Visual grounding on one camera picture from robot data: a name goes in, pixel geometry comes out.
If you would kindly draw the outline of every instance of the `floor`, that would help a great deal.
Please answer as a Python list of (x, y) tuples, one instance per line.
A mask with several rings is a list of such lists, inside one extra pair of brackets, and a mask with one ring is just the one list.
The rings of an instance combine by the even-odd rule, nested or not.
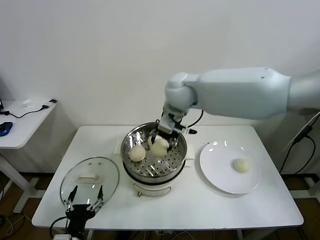
[[(8, 179), (0, 174), (0, 180), (3, 184), (8, 182)], [(36, 188), (45, 190), (51, 181), (51, 177), (41, 177)], [(305, 190), (308, 188), (303, 179), (300, 178), (289, 178), (285, 179), (285, 183), (290, 190)], [(6, 195), (3, 197), (0, 202), (0, 215), (10, 216), (13, 212), (14, 206), (17, 203), (19, 197), (22, 195), (22, 191), (13, 184), (8, 190)], [(23, 213), (29, 218), (32, 218), (35, 213), (40, 199), (30, 199), (24, 208)], [(286, 227), (277, 230), (276, 233), (272, 233), (269, 236), (265, 237), (264, 240), (319, 240), (320, 239), (320, 206), (315, 199), (297, 199), (296, 204), (299, 207), (303, 217), (304, 224), (300, 227), (303, 232), (298, 227)], [(14, 222), (19, 219), (21, 215), (13, 215), (9, 219)], [(17, 223), (14, 226), (14, 231), (19, 228), (21, 222)], [(0, 240), (9, 239), (9, 240), (50, 240), (49, 230), (47, 228), (37, 228), (34, 227), (29, 220), (25, 220), (25, 223), (22, 225), (21, 229), (13, 236), (5, 238), (6, 231), (9, 227), (7, 221), (3, 225), (0, 223)], [(251, 230), (243, 231), (244, 236), (250, 234)], [(195, 240), (236, 240), (237, 233), (235, 230), (219, 230), (219, 231), (191, 231), (190, 234)], [(93, 240), (115, 240), (118, 236), (118, 239), (126, 240), (126, 238), (119, 238), (117, 231), (96, 231), (93, 235)], [(157, 235), (155, 232), (147, 232), (145, 235), (144, 231), (141, 232), (132, 232), (130, 235), (130, 240), (171, 240), (175, 235), (174, 234), (165, 234), (163, 236)], [(185, 240), (191, 239), (186, 233), (182, 233), (180, 238)]]

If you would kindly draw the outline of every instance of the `metal rim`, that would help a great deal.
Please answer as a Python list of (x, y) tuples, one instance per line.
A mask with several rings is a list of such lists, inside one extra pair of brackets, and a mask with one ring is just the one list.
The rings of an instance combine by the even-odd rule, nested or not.
[[(152, 128), (156, 128), (158, 124), (158, 122), (147, 122), (133, 128), (124, 137), (121, 143), (123, 167), (132, 179), (141, 184), (155, 186), (167, 183), (179, 175), (185, 165), (184, 158), (186, 157), (188, 146), (186, 139), (182, 134), (179, 134), (178, 137), (179, 145), (174, 147), (171, 150), (172, 152), (169, 152), (165, 157), (154, 157), (154, 155), (149, 152), (149, 149), (146, 148), (149, 134), (148, 131)], [(128, 149), (136, 144), (142, 145), (147, 151), (145, 159), (141, 162), (132, 162), (128, 156)]]

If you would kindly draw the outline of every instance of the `white plate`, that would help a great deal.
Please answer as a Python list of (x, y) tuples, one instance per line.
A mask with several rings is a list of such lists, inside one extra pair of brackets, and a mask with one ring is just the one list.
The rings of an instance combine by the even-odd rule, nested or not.
[[(238, 158), (250, 162), (246, 173), (236, 171), (232, 165)], [(205, 177), (217, 188), (231, 194), (246, 194), (258, 185), (261, 168), (241, 146), (226, 141), (214, 141), (205, 146), (200, 154), (200, 166)]]

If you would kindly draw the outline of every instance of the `white table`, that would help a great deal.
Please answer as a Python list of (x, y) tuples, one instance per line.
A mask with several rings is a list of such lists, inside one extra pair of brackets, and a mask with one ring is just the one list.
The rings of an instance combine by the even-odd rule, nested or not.
[[(39, 110), (47, 101), (39, 102), (30, 107), (24, 107), (22, 101), (2, 102), (4, 111), (10, 111), (19, 117), (24, 113)], [(55, 106), (54, 104), (50, 108), (30, 113), (22, 118), (15, 118), (11, 115), (0, 115), (0, 124), (3, 122), (13, 123), (8, 135), (0, 137), (0, 150), (22, 148)], [(35, 189), (35, 185), (39, 180), (38, 178), (32, 178), (32, 180), (28, 182), (3, 156), (0, 156), (0, 170), (10, 179), (9, 183), (4, 187), (3, 194), (10, 188), (12, 182), (23, 190), (23, 195), (13, 210), (14, 213), (21, 213), (29, 198), (42, 198), (44, 195), (44, 190)]]
[[(189, 135), (196, 158), (176, 178), (172, 191), (161, 197), (137, 197), (122, 159), (113, 151), (118, 140), (133, 126), (83, 126), (77, 131), (47, 188), (33, 218), (37, 227), (49, 227), (65, 216), (60, 185), (65, 174), (90, 157), (111, 158), (118, 166), (120, 180), (113, 197), (90, 219), (93, 230), (222, 230), (298, 226), (304, 219), (279, 175), (274, 163), (251, 126), (196, 126)], [(241, 142), (260, 161), (261, 180), (255, 190), (244, 195), (224, 193), (209, 183), (199, 167), (199, 153), (213, 141)], [(56, 227), (64, 228), (65, 222)]]

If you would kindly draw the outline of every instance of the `glass lid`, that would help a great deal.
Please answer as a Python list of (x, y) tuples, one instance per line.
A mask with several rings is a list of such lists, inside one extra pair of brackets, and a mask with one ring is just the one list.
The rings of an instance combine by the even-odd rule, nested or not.
[(79, 162), (65, 175), (60, 187), (60, 198), (62, 203), (68, 201), (70, 193), (75, 190), (73, 205), (93, 204), (99, 193), (103, 193), (105, 204), (116, 191), (118, 183), (119, 170), (111, 159), (88, 158)]

